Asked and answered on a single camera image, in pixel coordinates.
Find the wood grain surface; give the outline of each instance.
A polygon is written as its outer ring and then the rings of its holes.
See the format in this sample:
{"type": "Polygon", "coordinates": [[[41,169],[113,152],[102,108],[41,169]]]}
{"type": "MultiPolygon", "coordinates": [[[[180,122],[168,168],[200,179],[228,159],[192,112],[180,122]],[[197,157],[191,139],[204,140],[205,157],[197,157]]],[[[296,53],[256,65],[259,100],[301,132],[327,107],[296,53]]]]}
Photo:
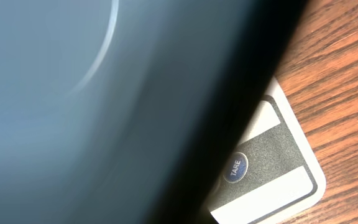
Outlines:
{"type": "Polygon", "coordinates": [[[285,223],[358,223],[358,0],[311,0],[276,77],[327,180],[285,223]]]}

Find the kitchen scale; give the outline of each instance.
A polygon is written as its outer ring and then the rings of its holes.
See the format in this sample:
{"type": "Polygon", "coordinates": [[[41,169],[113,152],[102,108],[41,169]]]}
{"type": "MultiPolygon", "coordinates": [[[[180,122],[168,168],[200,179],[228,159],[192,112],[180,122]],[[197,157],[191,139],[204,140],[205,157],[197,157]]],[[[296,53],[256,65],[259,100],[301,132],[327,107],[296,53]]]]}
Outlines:
{"type": "Polygon", "coordinates": [[[314,205],[326,179],[273,79],[208,201],[221,224],[277,223],[314,205]]]}

